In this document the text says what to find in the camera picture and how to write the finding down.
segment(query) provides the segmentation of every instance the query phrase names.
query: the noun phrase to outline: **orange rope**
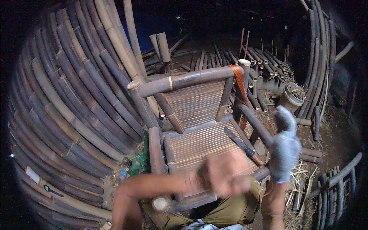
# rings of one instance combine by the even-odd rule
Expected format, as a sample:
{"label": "orange rope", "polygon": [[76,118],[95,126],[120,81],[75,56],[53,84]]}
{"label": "orange rope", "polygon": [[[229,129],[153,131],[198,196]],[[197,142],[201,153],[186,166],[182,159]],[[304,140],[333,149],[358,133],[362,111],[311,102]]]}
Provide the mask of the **orange rope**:
{"label": "orange rope", "polygon": [[[245,104],[246,106],[249,107],[248,100],[247,100],[247,93],[246,93],[245,87],[244,87],[243,75],[242,75],[241,70],[240,70],[241,67],[239,67],[237,65],[231,65],[231,66],[228,66],[228,67],[230,67],[232,69],[232,71],[234,72],[236,83],[238,84],[241,95],[243,96],[243,101],[242,100],[240,100],[240,101],[243,104]],[[246,124],[247,124],[247,120],[244,116],[242,116],[241,119],[240,119],[240,128],[241,128],[241,130],[244,131]]]}

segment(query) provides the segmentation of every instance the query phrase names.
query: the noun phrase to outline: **chair seat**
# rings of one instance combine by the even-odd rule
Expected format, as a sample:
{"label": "chair seat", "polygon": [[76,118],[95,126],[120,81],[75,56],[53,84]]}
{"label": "chair seat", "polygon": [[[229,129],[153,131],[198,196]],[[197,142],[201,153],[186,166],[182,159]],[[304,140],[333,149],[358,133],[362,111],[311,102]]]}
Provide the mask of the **chair seat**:
{"label": "chair seat", "polygon": [[[209,123],[211,125],[207,127],[170,137],[171,151],[166,154],[172,154],[172,156],[167,156],[168,159],[171,159],[168,164],[175,164],[176,171],[196,171],[208,157],[219,155],[226,157],[227,153],[234,151],[244,154],[224,132],[224,127],[227,127],[240,138],[228,119],[223,119],[217,124],[214,121]],[[248,158],[248,167],[243,173],[251,174],[257,169],[259,167]],[[202,188],[198,191],[184,193],[181,197],[190,198],[201,193],[208,193],[208,191]]]}

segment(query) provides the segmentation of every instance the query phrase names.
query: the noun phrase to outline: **dark background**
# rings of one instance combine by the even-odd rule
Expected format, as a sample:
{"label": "dark background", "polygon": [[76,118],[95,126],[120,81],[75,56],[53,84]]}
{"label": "dark background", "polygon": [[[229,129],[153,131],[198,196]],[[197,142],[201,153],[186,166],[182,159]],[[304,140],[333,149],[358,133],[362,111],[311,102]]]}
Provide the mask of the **dark background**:
{"label": "dark background", "polygon": [[[221,8],[214,8],[216,2]],[[7,148],[7,86],[12,80],[12,66],[16,61],[22,42],[37,23],[45,8],[59,3],[58,1],[2,1],[1,2],[1,229],[39,229],[32,214],[16,187],[14,170],[11,166],[9,149]],[[303,19],[303,6],[300,1],[132,1],[133,12],[142,52],[151,45],[148,36],[152,33],[166,32],[168,39],[179,36],[179,28],[192,31],[198,38],[206,36],[220,36],[234,33],[239,36],[239,28],[252,27],[254,36],[262,36],[269,40],[281,37],[286,44],[293,38],[293,32],[300,31],[302,35],[297,40],[310,43],[309,19]],[[355,36],[355,44],[359,43],[362,52],[357,61],[368,60],[367,10],[366,1],[331,1],[326,7],[333,7],[345,19]],[[118,12],[124,15],[123,1],[116,1]],[[241,9],[259,12],[269,17],[254,15]],[[297,63],[307,63],[309,51],[305,48],[298,50],[300,55],[295,58]],[[361,67],[353,66],[358,71],[365,71]],[[364,90],[358,91],[360,97],[367,97]],[[362,123],[363,140],[366,146],[368,130],[367,123]],[[367,213],[367,171],[366,163],[362,162],[363,171],[357,187],[356,203],[347,211],[339,229],[366,229]]]}

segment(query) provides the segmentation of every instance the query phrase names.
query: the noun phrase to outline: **bamboo shavings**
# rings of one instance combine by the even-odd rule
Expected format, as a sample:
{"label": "bamboo shavings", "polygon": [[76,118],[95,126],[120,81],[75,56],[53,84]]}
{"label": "bamboo shavings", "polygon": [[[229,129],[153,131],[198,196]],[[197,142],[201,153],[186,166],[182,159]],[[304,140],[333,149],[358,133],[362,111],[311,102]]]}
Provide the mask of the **bamboo shavings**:
{"label": "bamboo shavings", "polygon": [[[306,193],[304,186],[301,184],[302,182],[307,182],[305,185],[307,187],[308,178],[315,177],[317,170],[317,167],[313,169],[303,160],[299,160],[297,165],[295,165],[291,170],[291,181],[293,182],[293,187],[289,186],[286,191],[285,210],[283,214],[286,230],[309,229],[312,226],[312,217],[316,212],[317,207],[316,202],[313,199],[306,202],[304,213],[302,216],[299,216],[299,209],[303,204]],[[293,210],[294,202],[300,202],[297,210]]]}

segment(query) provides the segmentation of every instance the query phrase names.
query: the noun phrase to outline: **chair backrest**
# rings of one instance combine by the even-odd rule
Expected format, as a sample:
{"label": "chair backrest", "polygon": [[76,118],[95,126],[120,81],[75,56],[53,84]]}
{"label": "chair backrest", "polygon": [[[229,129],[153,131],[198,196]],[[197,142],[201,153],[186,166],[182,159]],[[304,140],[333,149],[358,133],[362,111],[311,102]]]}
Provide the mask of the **chair backrest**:
{"label": "chair backrest", "polygon": [[225,81],[208,82],[165,93],[184,129],[215,119]]}

